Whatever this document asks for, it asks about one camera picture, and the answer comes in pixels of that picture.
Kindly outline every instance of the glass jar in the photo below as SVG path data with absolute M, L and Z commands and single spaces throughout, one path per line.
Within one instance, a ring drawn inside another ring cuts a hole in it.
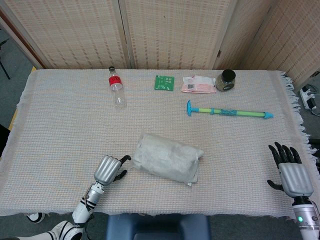
M 236 83 L 236 73 L 231 69 L 226 69 L 220 74 L 215 81 L 215 87 L 220 92 L 226 92 L 232 89 Z

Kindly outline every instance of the table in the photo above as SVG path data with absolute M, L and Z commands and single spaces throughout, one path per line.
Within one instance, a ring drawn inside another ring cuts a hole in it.
M 27 81 L 0 161 L 0 215 L 72 212 L 93 182 L 101 157 L 133 156 L 142 132 L 199 147 L 199 178 L 183 183 L 123 167 L 96 210 L 107 214 L 246 214 L 293 217 L 292 199 L 270 188 L 280 182 L 268 144 L 295 147 L 319 205 L 319 174 L 301 132 L 295 96 L 280 71 L 237 70 L 230 92 L 180 91 L 183 76 L 217 77 L 220 70 L 118 70 L 128 107 L 112 105 L 108 70 L 37 70 Z M 174 76 L 174 91 L 154 90 L 156 75 Z M 266 111 L 272 119 L 195 113 L 195 106 Z

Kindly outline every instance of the pink package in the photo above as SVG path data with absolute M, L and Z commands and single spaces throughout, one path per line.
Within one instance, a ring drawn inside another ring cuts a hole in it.
M 185 76 L 183 77 L 181 91 L 184 93 L 215 94 L 216 79 L 207 76 Z

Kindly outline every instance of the water bottle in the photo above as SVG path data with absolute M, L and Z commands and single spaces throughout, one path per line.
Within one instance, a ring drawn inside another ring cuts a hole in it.
M 124 86 L 122 85 L 120 77 L 116 73 L 115 67 L 109 67 L 109 71 L 109 84 L 113 94 L 114 106 L 116 108 L 123 109 L 127 106 L 124 93 Z

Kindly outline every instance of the red bottle label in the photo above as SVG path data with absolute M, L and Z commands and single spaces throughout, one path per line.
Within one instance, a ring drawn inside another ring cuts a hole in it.
M 118 77 L 118 76 L 111 76 L 111 77 L 109 77 L 109 84 L 110 84 L 110 86 L 111 86 L 112 84 L 122 84 L 122 82 L 121 82 L 120 77 Z

